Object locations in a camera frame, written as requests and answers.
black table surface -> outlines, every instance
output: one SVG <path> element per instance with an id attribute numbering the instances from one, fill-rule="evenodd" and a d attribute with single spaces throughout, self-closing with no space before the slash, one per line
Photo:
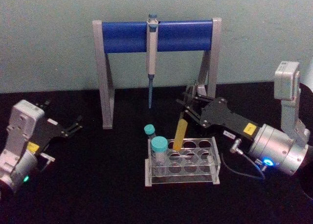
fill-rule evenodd
<path id="1" fill-rule="evenodd" d="M 273 83 L 218 85 L 217 96 L 234 112 L 280 129 L 281 105 Z M 313 94 L 302 87 L 300 118 L 313 130 Z M 52 143 L 46 153 L 56 160 L 31 176 L 18 193 L 2 201 L 0 223 L 313 223 L 313 201 L 297 177 L 268 169 L 265 181 L 241 177 L 221 167 L 221 184 L 144 185 L 147 137 L 143 127 L 154 124 L 157 135 L 174 138 L 184 87 L 154 88 L 148 109 L 147 89 L 115 91 L 113 129 L 102 129 L 99 91 L 53 91 L 0 94 L 0 149 L 5 145 L 11 108 L 21 99 L 51 99 L 46 116 L 69 126 L 83 116 L 84 128 Z M 200 137 L 190 123 L 186 137 Z M 255 173 L 237 155 L 227 163 Z"/>

light blue wall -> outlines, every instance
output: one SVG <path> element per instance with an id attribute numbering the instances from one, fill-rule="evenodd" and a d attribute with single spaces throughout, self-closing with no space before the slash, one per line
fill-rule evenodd
<path id="1" fill-rule="evenodd" d="M 223 20 L 219 83 L 273 80 L 282 60 L 309 65 L 312 0 L 0 0 L 0 92 L 97 88 L 92 20 Z M 113 54 L 117 88 L 147 86 L 145 54 Z M 201 52 L 159 53 L 156 86 L 195 78 Z"/>

teal tube cap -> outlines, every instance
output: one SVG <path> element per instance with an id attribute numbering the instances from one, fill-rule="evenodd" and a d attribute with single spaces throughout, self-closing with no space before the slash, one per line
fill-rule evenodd
<path id="1" fill-rule="evenodd" d="M 143 130 L 145 131 L 146 135 L 152 135 L 156 130 L 155 127 L 151 124 L 146 125 Z"/>
<path id="2" fill-rule="evenodd" d="M 165 152 L 167 149 L 167 139 L 162 136 L 156 136 L 151 141 L 151 147 L 154 152 Z"/>

robotic arm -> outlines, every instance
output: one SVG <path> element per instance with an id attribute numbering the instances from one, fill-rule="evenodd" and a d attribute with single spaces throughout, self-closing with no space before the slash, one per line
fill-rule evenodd
<path id="1" fill-rule="evenodd" d="M 299 97 L 299 63 L 281 62 L 275 73 L 275 98 L 282 104 L 282 132 L 267 124 L 259 127 L 256 123 L 232 112 L 224 98 L 207 98 L 196 94 L 196 86 L 185 93 L 184 113 L 204 128 L 220 125 L 223 135 L 236 140 L 231 152 L 240 152 L 238 147 L 256 158 L 262 169 L 272 166 L 280 171 L 293 175 L 303 162 L 308 150 L 306 144 L 310 131 L 298 118 Z"/>
<path id="2" fill-rule="evenodd" d="M 46 166 L 55 159 L 44 153 L 51 139 L 67 138 L 81 129 L 81 117 L 69 128 L 45 118 L 43 109 L 26 100 L 13 106 L 5 148 L 0 154 L 0 187 L 17 192 L 27 175 L 36 167 L 38 157 L 45 158 Z"/>

yellow label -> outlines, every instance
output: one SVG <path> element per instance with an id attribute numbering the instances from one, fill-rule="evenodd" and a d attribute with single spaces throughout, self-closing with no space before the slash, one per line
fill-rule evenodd
<path id="1" fill-rule="evenodd" d="M 32 153 L 36 153 L 36 151 L 38 150 L 39 146 L 33 142 L 28 142 L 27 145 L 27 149 L 32 152 Z"/>
<path id="2" fill-rule="evenodd" d="M 253 135 L 255 129 L 256 129 L 256 125 L 248 123 L 244 129 L 244 133 L 248 135 Z"/>

